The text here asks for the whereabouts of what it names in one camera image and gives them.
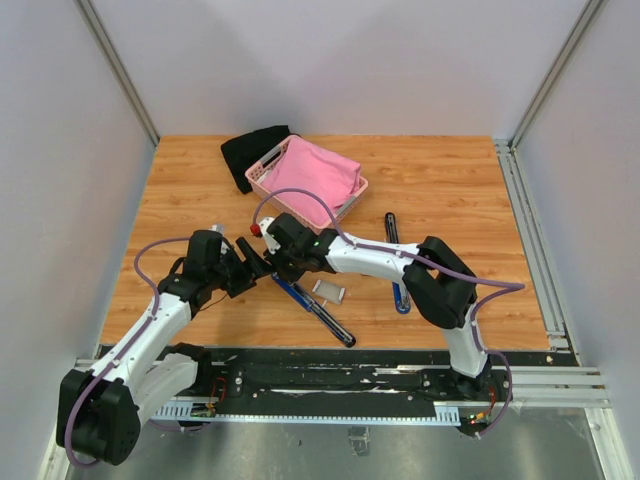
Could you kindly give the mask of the silver staple strips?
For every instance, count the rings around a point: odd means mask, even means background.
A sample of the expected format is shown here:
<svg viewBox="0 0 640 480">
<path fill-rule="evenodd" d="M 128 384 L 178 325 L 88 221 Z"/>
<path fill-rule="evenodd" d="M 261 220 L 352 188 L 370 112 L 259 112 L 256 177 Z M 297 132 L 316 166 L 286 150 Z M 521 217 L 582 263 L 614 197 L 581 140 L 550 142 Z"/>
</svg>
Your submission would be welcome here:
<svg viewBox="0 0 640 480">
<path fill-rule="evenodd" d="M 330 303 L 341 305 L 346 293 L 346 288 L 329 281 L 319 279 L 314 284 L 312 292 Z"/>
</svg>

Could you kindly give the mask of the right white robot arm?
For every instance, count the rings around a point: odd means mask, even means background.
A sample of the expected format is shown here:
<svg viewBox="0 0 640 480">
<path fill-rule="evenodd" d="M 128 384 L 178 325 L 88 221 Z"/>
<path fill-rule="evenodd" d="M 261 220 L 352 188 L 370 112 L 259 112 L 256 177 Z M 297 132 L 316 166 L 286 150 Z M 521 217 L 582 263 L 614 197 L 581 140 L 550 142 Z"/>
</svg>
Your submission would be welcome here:
<svg viewBox="0 0 640 480">
<path fill-rule="evenodd" d="M 475 275 L 442 240 L 429 236 L 398 244 L 361 239 L 338 227 L 316 232 L 288 213 L 263 218 L 251 232 L 265 241 L 265 258 L 284 280 L 307 272 L 353 273 L 403 286 L 421 316 L 444 335 L 455 392 L 474 400 L 487 391 L 488 358 L 470 319 Z"/>
</svg>

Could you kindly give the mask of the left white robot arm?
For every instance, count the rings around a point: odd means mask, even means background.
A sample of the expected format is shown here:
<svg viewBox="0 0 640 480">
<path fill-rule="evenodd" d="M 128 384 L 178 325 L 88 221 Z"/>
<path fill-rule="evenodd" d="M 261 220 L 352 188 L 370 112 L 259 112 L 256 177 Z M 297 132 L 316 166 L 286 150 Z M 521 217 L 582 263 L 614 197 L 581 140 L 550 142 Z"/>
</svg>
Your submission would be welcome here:
<svg viewBox="0 0 640 480">
<path fill-rule="evenodd" d="M 207 229 L 185 241 L 185 255 L 164 279 L 140 276 L 152 299 L 134 326 L 108 355 L 87 370 L 71 369 L 60 383 L 56 443 L 76 468 L 121 464 L 143 425 L 172 396 L 185 389 L 200 396 L 212 388 L 214 371 L 201 348 L 189 346 L 161 363 L 157 356 L 214 291 L 233 298 L 273 270 L 243 238 L 230 243 Z"/>
</svg>

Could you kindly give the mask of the pink folded cloth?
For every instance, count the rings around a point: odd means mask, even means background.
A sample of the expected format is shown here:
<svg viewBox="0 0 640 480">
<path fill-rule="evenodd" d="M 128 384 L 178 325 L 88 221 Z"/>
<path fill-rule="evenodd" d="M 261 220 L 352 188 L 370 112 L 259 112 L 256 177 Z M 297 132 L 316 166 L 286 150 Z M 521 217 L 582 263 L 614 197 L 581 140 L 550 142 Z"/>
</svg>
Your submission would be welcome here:
<svg viewBox="0 0 640 480">
<path fill-rule="evenodd" d="M 283 188 L 309 191 L 336 215 L 359 190 L 360 180 L 360 163 L 292 135 L 261 185 L 269 192 Z"/>
</svg>

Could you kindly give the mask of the pink plastic basket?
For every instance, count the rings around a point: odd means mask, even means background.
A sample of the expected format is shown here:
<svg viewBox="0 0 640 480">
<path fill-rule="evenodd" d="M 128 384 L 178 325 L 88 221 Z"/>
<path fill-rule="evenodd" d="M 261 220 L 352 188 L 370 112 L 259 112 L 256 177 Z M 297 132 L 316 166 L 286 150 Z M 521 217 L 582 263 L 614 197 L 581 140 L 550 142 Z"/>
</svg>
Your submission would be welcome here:
<svg viewBox="0 0 640 480">
<path fill-rule="evenodd" d="M 321 198 L 309 191 L 299 188 L 283 188 L 269 192 L 261 185 L 261 182 L 284 154 L 291 136 L 292 135 L 286 137 L 251 166 L 245 172 L 245 176 L 254 193 L 265 199 L 279 211 L 289 213 L 304 225 L 315 231 L 319 231 L 329 227 L 332 219 L 342 220 L 362 199 L 369 182 L 361 173 L 359 190 L 340 208 L 336 215 L 332 213 L 332 210 Z"/>
</svg>

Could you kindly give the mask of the black folded cloth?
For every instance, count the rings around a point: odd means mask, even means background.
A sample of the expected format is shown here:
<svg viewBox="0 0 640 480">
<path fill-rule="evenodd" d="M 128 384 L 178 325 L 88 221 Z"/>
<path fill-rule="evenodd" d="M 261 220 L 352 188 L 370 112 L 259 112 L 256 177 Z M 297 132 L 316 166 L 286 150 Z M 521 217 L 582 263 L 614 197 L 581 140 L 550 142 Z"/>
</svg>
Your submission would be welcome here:
<svg viewBox="0 0 640 480">
<path fill-rule="evenodd" d="M 252 191 L 245 172 L 291 134 L 287 125 L 274 125 L 234 137 L 221 145 L 223 159 L 242 194 Z"/>
</svg>

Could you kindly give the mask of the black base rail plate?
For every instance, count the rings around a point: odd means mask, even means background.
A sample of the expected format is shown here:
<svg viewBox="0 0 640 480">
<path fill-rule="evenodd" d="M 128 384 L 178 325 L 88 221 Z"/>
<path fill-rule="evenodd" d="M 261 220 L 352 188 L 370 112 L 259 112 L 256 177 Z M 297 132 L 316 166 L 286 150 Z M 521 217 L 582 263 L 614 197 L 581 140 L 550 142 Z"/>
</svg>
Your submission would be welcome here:
<svg viewBox="0 0 640 480">
<path fill-rule="evenodd" d="M 341 351 L 330 363 L 320 352 L 292 351 L 279 357 L 242 351 L 225 360 L 221 350 L 180 343 L 162 357 L 181 354 L 194 361 L 196 379 L 188 387 L 173 386 L 171 397 L 194 401 L 181 416 L 188 426 L 207 418 L 257 416 L 338 422 L 425 423 L 436 419 L 439 402 L 481 402 L 494 406 L 509 394 L 502 370 L 485 369 L 470 380 L 452 369 L 390 372 L 385 365 L 357 364 Z"/>
</svg>

